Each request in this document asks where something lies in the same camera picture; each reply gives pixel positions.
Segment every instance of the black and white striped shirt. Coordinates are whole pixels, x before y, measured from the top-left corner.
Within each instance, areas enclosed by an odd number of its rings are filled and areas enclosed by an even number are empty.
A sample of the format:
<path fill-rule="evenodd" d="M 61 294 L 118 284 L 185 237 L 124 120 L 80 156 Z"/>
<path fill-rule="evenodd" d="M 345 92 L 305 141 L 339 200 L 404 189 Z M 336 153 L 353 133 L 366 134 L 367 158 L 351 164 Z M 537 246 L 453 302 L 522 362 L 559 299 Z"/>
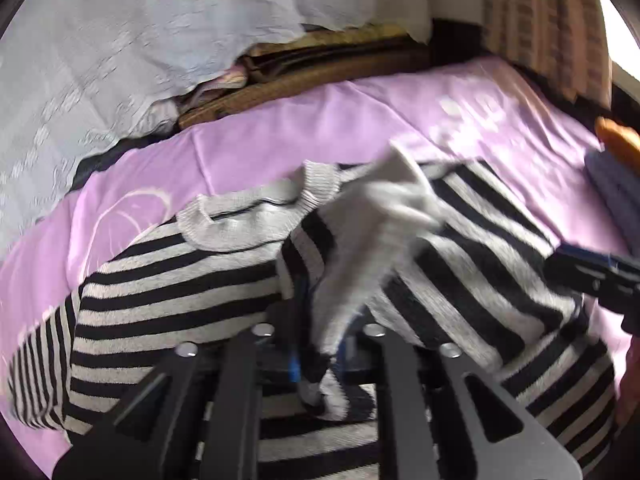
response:
<path fill-rule="evenodd" d="M 605 346 L 588 334 L 580 303 L 545 285 L 552 247 L 493 172 L 478 162 L 432 169 L 447 224 L 367 306 L 393 317 L 414 344 L 454 340 L 590 470 L 613 431 Z M 84 434 L 168 349 L 224 340 L 263 320 L 282 296 L 278 252 L 295 258 L 289 234 L 364 171 L 306 163 L 290 180 L 199 197 L 104 264 L 26 337 L 8 378 L 16 416 Z M 313 230 L 305 235 L 321 249 Z M 265 392 L 263 419 L 261 478 L 377 477 L 375 422 L 318 420 L 280 391 Z"/>

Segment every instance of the sweater sleeve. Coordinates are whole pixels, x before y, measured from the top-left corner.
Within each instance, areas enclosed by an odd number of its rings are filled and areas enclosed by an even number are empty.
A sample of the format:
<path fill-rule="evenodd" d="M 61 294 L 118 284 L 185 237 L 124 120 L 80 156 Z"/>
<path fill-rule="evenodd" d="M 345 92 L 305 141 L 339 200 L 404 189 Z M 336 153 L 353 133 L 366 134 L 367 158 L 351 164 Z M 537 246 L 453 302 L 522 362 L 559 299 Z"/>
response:
<path fill-rule="evenodd" d="M 9 401 L 15 417 L 30 428 L 63 429 L 63 403 L 70 381 L 80 295 L 74 290 L 63 304 L 31 330 L 9 364 Z"/>

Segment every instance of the orange towel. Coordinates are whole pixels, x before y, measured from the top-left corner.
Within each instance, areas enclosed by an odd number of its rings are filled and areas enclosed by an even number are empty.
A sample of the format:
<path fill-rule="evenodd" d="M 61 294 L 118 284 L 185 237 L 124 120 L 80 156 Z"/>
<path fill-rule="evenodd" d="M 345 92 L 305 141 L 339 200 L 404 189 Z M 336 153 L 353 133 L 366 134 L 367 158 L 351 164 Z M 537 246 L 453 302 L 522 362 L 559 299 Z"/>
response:
<path fill-rule="evenodd" d="M 596 135 L 617 160 L 640 175 L 640 136 L 635 130 L 598 117 Z"/>

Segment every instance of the silver screw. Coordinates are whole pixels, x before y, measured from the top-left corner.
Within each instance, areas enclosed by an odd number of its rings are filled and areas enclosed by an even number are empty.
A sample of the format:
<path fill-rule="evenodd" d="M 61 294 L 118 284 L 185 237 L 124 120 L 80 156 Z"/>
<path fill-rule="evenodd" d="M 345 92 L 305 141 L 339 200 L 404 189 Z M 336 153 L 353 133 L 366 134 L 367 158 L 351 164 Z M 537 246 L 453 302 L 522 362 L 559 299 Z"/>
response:
<path fill-rule="evenodd" d="M 385 328 L 377 323 L 369 323 L 365 325 L 362 331 L 369 337 L 382 337 L 385 335 Z"/>
<path fill-rule="evenodd" d="M 180 357 L 195 357 L 198 353 L 198 347 L 190 341 L 185 341 L 175 347 L 175 353 Z"/>
<path fill-rule="evenodd" d="M 254 335 L 257 335 L 258 337 L 268 337 L 270 335 L 273 335 L 273 333 L 275 332 L 275 328 L 272 324 L 269 323 L 258 323 L 257 325 L 253 326 L 251 332 L 253 332 Z"/>
<path fill-rule="evenodd" d="M 444 343 L 440 345 L 440 354 L 454 359 L 462 355 L 462 350 L 455 343 Z"/>

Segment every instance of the pink cloth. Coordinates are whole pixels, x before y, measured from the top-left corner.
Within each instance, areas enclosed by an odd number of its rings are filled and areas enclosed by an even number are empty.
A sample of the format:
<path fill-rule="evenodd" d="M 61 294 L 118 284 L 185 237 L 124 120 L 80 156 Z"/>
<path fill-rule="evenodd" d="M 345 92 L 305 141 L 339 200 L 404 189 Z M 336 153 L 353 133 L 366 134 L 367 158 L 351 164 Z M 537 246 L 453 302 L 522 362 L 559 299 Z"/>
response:
<path fill-rule="evenodd" d="M 418 160 L 484 158 L 552 236 L 625 251 L 583 172 L 584 153 L 598 147 L 596 137 L 546 104 L 507 64 L 486 58 L 322 86 L 127 152 L 25 233 L 2 264 L 0 355 L 8 361 L 20 334 L 48 309 L 198 193 L 258 186 L 306 158 L 367 162 L 391 138 Z M 628 338 L 619 317 L 596 312 L 620 374 Z M 50 475 L 67 447 L 63 437 L 9 423 Z"/>

